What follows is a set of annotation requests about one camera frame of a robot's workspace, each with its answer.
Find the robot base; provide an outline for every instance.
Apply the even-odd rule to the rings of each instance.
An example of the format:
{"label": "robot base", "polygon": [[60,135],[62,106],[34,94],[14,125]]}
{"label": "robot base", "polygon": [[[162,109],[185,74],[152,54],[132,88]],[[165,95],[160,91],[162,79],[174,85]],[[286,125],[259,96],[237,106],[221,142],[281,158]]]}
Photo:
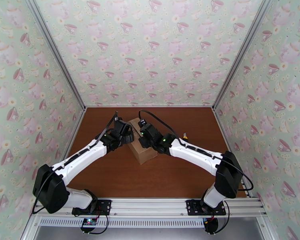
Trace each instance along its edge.
{"label": "robot base", "polygon": [[92,201],[88,205],[87,208],[73,208],[72,214],[75,216],[80,215],[101,215],[101,216],[109,216],[111,209],[111,200],[99,200],[91,191],[85,189],[92,196]]}
{"label": "robot base", "polygon": [[200,200],[186,200],[188,216],[225,216],[226,209],[223,202],[220,202],[216,208],[208,205],[201,205]]}

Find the black mounting plate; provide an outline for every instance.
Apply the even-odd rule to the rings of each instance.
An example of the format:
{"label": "black mounting plate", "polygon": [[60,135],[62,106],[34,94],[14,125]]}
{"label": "black mounting plate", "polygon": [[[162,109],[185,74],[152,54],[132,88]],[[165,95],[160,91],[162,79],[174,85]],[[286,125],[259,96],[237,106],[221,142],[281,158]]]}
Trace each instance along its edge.
{"label": "black mounting plate", "polygon": [[188,216],[225,216],[226,209],[223,202],[220,202],[213,210],[203,211],[200,200],[186,200]]}
{"label": "black mounting plate", "polygon": [[80,208],[73,208],[72,214],[74,216],[80,216],[80,215],[110,215],[111,210],[111,200],[99,200],[96,199],[96,203],[94,203],[94,210],[92,211],[89,208],[86,209],[80,209]]}
{"label": "black mounting plate", "polygon": [[112,202],[111,200],[100,200],[100,199],[98,199],[96,209],[97,210],[101,209],[101,212],[100,212],[101,216],[110,215],[111,202]]}

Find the black wire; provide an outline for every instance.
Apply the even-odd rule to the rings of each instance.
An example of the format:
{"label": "black wire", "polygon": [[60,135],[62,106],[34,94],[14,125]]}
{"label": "black wire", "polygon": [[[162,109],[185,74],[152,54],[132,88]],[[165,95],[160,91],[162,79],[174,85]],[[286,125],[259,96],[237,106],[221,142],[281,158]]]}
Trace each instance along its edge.
{"label": "black wire", "polygon": [[226,160],[223,160],[223,159],[221,159],[219,157],[216,157],[216,156],[214,156],[213,159],[214,158],[217,158],[217,159],[221,160],[222,162],[225,162],[226,164],[232,166],[233,168],[235,168],[239,173],[241,173],[249,181],[249,183],[251,184],[250,188],[238,189],[238,191],[251,191],[251,190],[253,190],[253,188],[254,188],[253,182],[251,181],[250,178],[248,178],[248,176],[242,170],[240,170],[239,168],[237,168],[235,165],[231,164],[230,162],[227,162]]}
{"label": "black wire", "polygon": [[147,111],[147,110],[143,110],[143,109],[139,110],[139,113],[138,113],[138,116],[139,116],[139,119],[140,119],[140,120],[141,120],[141,112],[145,112],[145,113],[151,115],[151,116],[154,117],[158,122],[160,122],[160,123],[162,123],[164,126],[166,126],[166,127],[174,134],[174,136],[176,136],[176,139],[179,141],[180,145],[186,147],[186,144],[181,143],[181,140],[180,140],[179,136],[177,135],[177,133],[176,133],[169,125],[167,125],[165,122],[163,122],[160,118],[158,118],[158,117],[157,117],[156,115],[154,115],[153,113],[151,113],[151,112],[149,112],[149,111]]}
{"label": "black wire", "polygon": [[106,225],[106,228],[103,229],[102,232],[89,232],[89,234],[92,234],[92,235],[100,235],[102,233],[104,233],[107,229],[108,229],[108,225],[109,225],[109,218],[108,216],[105,214],[106,218],[107,218],[107,225]]}
{"label": "black wire", "polygon": [[228,203],[227,203],[226,201],[224,201],[224,202],[226,203],[226,205],[227,205],[227,207],[228,207],[228,219],[227,219],[226,223],[222,226],[222,228],[220,228],[218,231],[214,232],[213,234],[216,234],[216,233],[218,233],[218,232],[221,232],[221,231],[227,226],[227,224],[228,224],[228,222],[229,222],[229,219],[230,219],[230,208],[229,208]]}
{"label": "black wire", "polygon": [[40,208],[39,210],[34,211],[34,209],[35,209],[35,207],[36,207],[36,205],[37,205],[37,203],[38,203],[38,198],[39,198],[39,195],[40,195],[40,193],[41,193],[41,191],[42,191],[42,189],[43,189],[43,186],[45,185],[45,183],[47,182],[47,180],[52,176],[52,174],[54,174],[54,172],[55,172],[56,170],[59,170],[59,169],[61,169],[61,167],[58,167],[57,169],[55,169],[54,171],[52,171],[52,172],[47,176],[47,178],[43,181],[43,184],[40,186],[39,191],[38,191],[38,195],[37,195],[37,197],[36,197],[36,199],[35,199],[35,201],[34,201],[34,204],[33,204],[33,207],[32,207],[32,214],[35,215],[35,214],[37,214],[38,212],[40,212],[41,210],[44,209],[44,207],[42,207],[42,208]]}
{"label": "black wire", "polygon": [[98,144],[98,142],[101,140],[102,136],[104,135],[104,133],[108,130],[110,124],[114,121],[114,119],[118,116],[118,112],[116,111],[113,115],[113,117],[110,119],[110,121],[108,122],[108,124],[106,125],[106,127],[103,129],[103,131],[99,134],[98,138],[96,139],[96,142],[90,146],[90,149],[95,146],[96,144]]}

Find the floral wallpaper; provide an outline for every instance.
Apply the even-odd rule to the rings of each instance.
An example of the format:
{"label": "floral wallpaper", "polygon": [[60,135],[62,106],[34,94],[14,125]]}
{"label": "floral wallpaper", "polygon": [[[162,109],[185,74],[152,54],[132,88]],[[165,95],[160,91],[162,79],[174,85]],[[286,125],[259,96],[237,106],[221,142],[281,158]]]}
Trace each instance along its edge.
{"label": "floral wallpaper", "polygon": [[217,113],[280,239],[300,240],[300,0],[275,0]]}
{"label": "floral wallpaper", "polygon": [[211,106],[262,0],[36,0],[87,106]]}
{"label": "floral wallpaper", "polygon": [[38,168],[59,161],[80,106],[23,0],[0,0],[0,239],[19,239]]}

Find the brown wooden surface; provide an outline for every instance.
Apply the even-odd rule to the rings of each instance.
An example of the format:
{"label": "brown wooden surface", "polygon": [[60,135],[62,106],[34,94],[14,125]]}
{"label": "brown wooden surface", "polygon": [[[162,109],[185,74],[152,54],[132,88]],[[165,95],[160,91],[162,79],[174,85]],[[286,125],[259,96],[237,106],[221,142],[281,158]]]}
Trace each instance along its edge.
{"label": "brown wooden surface", "polygon": [[[89,108],[84,116],[70,154],[86,146],[99,134],[115,111],[123,120],[138,117],[140,108]],[[147,108],[179,136],[187,133],[189,142],[207,150],[224,152],[226,144],[210,108]],[[160,132],[168,130],[149,115],[147,122]],[[208,172],[180,158],[159,154],[140,165],[127,145],[98,159],[78,174],[69,187],[89,189],[98,197],[200,198],[214,182]]]}

